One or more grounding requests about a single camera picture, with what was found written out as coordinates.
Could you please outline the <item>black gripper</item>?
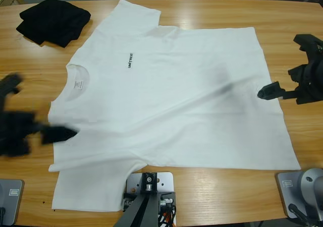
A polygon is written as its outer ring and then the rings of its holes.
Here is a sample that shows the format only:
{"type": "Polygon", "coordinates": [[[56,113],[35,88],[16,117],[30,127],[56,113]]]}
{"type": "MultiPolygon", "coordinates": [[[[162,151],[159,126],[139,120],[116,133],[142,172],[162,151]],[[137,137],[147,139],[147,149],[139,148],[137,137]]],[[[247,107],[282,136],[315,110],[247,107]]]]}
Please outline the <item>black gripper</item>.
{"type": "Polygon", "coordinates": [[[41,129],[42,144],[63,142],[76,136],[78,131],[64,126],[42,126],[34,111],[5,111],[8,94],[20,92],[23,81],[19,74],[8,74],[1,80],[1,156],[15,157],[30,153],[26,137],[41,129]]]}
{"type": "Polygon", "coordinates": [[[296,99],[297,104],[322,101],[322,40],[311,34],[297,34],[294,42],[305,52],[307,59],[313,61],[307,65],[300,65],[288,71],[292,81],[298,86],[294,91],[286,92],[280,87],[279,82],[273,82],[263,86],[257,93],[257,97],[264,100],[272,100],[283,97],[296,99]]]}

